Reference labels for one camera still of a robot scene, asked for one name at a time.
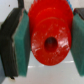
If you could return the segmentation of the green padded gripper left finger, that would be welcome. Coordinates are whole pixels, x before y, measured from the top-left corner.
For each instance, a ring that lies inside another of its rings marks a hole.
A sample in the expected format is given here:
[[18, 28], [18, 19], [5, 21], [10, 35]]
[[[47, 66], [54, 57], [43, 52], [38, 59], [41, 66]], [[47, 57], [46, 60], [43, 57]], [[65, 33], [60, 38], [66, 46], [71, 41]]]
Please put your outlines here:
[[7, 77], [25, 76], [30, 57], [29, 17], [14, 8], [0, 27], [0, 56]]

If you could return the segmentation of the green padded gripper right finger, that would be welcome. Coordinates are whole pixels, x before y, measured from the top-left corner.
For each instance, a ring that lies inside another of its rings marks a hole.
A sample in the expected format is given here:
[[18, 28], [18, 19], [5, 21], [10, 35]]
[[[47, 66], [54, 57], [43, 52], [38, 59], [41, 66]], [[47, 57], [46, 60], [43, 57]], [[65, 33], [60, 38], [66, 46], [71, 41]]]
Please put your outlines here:
[[81, 76], [84, 76], [84, 8], [75, 8], [71, 53]]

